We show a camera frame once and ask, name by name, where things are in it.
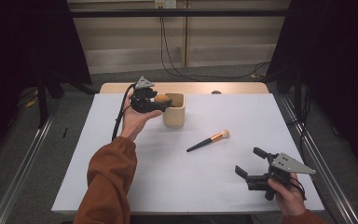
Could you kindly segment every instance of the black brush handle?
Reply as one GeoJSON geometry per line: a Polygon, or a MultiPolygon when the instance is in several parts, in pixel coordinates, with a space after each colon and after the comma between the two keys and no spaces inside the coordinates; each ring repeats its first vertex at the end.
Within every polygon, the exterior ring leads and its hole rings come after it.
{"type": "Polygon", "coordinates": [[[205,140],[203,140],[202,142],[196,144],[195,146],[189,148],[189,149],[186,150],[186,151],[189,152],[189,151],[195,150],[195,149],[197,149],[197,148],[199,148],[199,147],[203,147],[203,146],[205,146],[205,145],[208,145],[208,144],[210,144],[210,143],[212,143],[212,139],[211,139],[211,138],[208,138],[208,139],[205,139],[205,140]]]}

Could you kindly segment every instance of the black clamp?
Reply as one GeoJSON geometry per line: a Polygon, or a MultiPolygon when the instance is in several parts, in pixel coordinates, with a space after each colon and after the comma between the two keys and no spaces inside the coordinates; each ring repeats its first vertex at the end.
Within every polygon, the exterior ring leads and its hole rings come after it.
{"type": "Polygon", "coordinates": [[[235,173],[246,180],[248,190],[264,190],[266,192],[266,199],[271,201],[274,198],[276,191],[269,186],[268,180],[273,178],[286,187],[291,186],[299,189],[303,199],[307,200],[305,197],[305,190],[301,183],[299,183],[298,180],[295,181],[299,186],[292,183],[291,180],[293,178],[290,176],[290,173],[314,175],[316,174],[315,170],[310,169],[308,166],[296,161],[284,153],[271,154],[258,147],[254,147],[254,154],[263,159],[267,158],[269,167],[268,172],[263,175],[248,175],[248,173],[242,170],[238,165],[235,166],[235,173]]]}

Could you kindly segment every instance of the human hand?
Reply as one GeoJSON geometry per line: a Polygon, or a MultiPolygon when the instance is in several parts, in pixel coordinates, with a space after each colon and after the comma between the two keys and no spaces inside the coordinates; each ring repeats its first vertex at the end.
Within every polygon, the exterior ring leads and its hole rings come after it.
{"type": "MultiPolygon", "coordinates": [[[[290,176],[297,179],[295,173],[291,173],[290,176]]],[[[295,185],[298,184],[293,179],[290,181],[295,185]]],[[[307,210],[299,189],[290,186],[286,188],[281,183],[271,178],[268,180],[268,184],[277,191],[275,197],[284,217],[299,216],[307,210]]]]}
{"type": "Polygon", "coordinates": [[[134,141],[138,133],[144,128],[146,122],[152,118],[158,117],[162,114],[160,110],[154,110],[149,113],[139,113],[132,109],[130,104],[130,98],[132,93],[127,95],[127,98],[124,102],[123,109],[123,126],[121,129],[121,137],[125,137],[134,141]]]}

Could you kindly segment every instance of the white tabletop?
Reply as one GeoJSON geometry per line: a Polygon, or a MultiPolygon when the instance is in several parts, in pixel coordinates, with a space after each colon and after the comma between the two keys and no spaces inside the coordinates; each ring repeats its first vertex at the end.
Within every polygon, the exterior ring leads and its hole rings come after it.
{"type": "MultiPolygon", "coordinates": [[[[75,213],[86,190],[91,156],[109,143],[122,94],[94,98],[76,151],[52,211],[75,213]]],[[[260,147],[285,152],[302,161],[272,94],[186,94],[185,125],[165,127],[151,119],[135,140],[138,166],[128,195],[133,214],[233,214],[278,211],[265,191],[250,191],[235,174],[268,171],[267,161],[253,153],[260,147]],[[192,152],[186,149],[227,129],[222,139],[192,152]]],[[[308,175],[299,175],[306,206],[324,210],[308,175]]]]}

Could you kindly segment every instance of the black curtain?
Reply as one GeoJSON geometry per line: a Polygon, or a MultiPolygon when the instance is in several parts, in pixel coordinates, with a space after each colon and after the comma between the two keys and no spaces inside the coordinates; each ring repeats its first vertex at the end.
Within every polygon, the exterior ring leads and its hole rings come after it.
{"type": "Polygon", "coordinates": [[[14,118],[19,93],[48,72],[91,83],[65,0],[0,0],[0,137],[14,118]]]}
{"type": "Polygon", "coordinates": [[[312,96],[358,158],[358,1],[330,1],[305,72],[312,96]]]}
{"type": "Polygon", "coordinates": [[[277,81],[277,90],[286,93],[295,84],[307,61],[324,14],[326,0],[292,0],[286,16],[271,63],[268,67],[266,82],[277,81]]]}

